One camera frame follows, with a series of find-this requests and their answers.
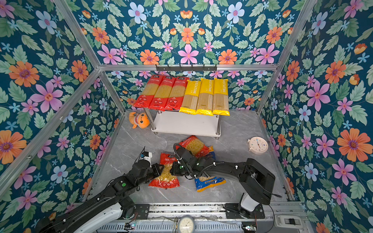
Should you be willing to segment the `red macaroni bag front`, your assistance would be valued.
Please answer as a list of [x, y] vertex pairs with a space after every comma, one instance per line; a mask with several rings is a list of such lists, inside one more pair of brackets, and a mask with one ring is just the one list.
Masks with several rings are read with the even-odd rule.
[[174, 162], [177, 162], [177, 159], [173, 155], [161, 153], [160, 165], [163, 165], [164, 168], [161, 172], [161, 175], [153, 179], [149, 183], [149, 186], [163, 189], [179, 187], [180, 183], [178, 178], [174, 175], [171, 175], [171, 169], [173, 167]]

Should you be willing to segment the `red macaroni bag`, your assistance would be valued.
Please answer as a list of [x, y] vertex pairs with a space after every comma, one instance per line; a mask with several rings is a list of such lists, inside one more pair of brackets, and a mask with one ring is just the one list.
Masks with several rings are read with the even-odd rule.
[[191, 152], [195, 157], [204, 157], [210, 153], [209, 147], [207, 147], [200, 139], [196, 136], [190, 136], [187, 139], [181, 141], [176, 149], [183, 147]]
[[171, 169], [173, 167], [174, 162], [177, 162], [177, 159], [173, 155], [161, 153], [160, 165], [163, 165], [164, 168], [161, 172], [161, 175], [153, 179], [149, 183], [149, 186], [163, 189], [179, 187], [180, 183], [178, 178], [174, 175], [171, 175]]

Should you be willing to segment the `blue pasta bag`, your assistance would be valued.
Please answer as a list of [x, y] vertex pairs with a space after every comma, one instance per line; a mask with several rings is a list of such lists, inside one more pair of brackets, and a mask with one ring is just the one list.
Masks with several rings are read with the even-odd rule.
[[[209, 147], [209, 153], [204, 156], [204, 158], [216, 159], [216, 155], [213, 149], [213, 146]], [[195, 179], [195, 186], [197, 192], [203, 192], [207, 189], [220, 186], [225, 184], [226, 180], [221, 177], [207, 177], [207, 175], [202, 175], [200, 178]]]

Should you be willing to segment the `yellow spaghetti box back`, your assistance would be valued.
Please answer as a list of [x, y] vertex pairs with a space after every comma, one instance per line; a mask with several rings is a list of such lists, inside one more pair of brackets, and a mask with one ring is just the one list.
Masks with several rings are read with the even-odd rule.
[[188, 80], [179, 112], [196, 115], [201, 84], [201, 81]]

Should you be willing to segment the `yellow spaghetti box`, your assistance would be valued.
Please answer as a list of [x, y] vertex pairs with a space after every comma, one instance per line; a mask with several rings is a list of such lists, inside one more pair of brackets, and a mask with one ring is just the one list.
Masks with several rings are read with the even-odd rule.
[[179, 112], [196, 115], [201, 84], [201, 81], [188, 80]]
[[201, 79], [196, 114], [213, 116], [214, 80]]

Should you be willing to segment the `yellow spaghetti box front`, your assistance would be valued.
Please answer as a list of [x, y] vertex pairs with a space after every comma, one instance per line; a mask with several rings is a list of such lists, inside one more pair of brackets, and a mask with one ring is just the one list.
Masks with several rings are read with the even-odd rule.
[[213, 116], [214, 80], [201, 79], [196, 114]]

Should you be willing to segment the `yellow spaghetti box hidden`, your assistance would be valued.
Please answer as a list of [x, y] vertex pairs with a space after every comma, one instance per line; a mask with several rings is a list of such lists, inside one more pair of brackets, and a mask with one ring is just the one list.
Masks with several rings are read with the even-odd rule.
[[214, 80], [212, 113], [214, 115], [230, 116], [227, 79]]

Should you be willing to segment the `red spaghetti bag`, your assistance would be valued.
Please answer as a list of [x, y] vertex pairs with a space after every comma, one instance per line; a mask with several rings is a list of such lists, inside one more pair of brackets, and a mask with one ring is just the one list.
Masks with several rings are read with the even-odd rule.
[[165, 111], [179, 111], [184, 99], [189, 77], [177, 77], [172, 87], [169, 98], [167, 99]]
[[167, 100], [171, 94], [172, 88], [176, 81], [175, 77], [165, 76], [158, 87], [149, 108], [152, 110], [164, 111], [167, 105]]
[[163, 75], [153, 75], [145, 85], [144, 90], [142, 93], [138, 96], [134, 107], [136, 108], [149, 108], [150, 104], [155, 96], [155, 93], [157, 92], [161, 82], [165, 76]]

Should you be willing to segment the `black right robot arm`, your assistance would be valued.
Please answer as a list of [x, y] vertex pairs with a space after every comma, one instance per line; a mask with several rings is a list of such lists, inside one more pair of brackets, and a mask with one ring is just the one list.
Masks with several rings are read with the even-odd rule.
[[253, 200], [254, 207], [270, 205], [275, 176], [258, 161], [248, 158], [245, 162], [217, 161], [207, 157], [195, 157], [180, 144], [173, 145], [177, 159], [171, 174], [199, 179], [204, 174], [212, 177], [237, 180]]

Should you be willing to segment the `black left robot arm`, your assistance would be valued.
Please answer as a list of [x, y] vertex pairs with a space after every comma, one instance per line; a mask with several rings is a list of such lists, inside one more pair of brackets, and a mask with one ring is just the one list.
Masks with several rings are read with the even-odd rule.
[[161, 175], [163, 165], [141, 159], [132, 169], [110, 182], [99, 194], [54, 219], [45, 217], [36, 226], [37, 233], [91, 233], [121, 217], [131, 218], [135, 204], [130, 195], [139, 186]]

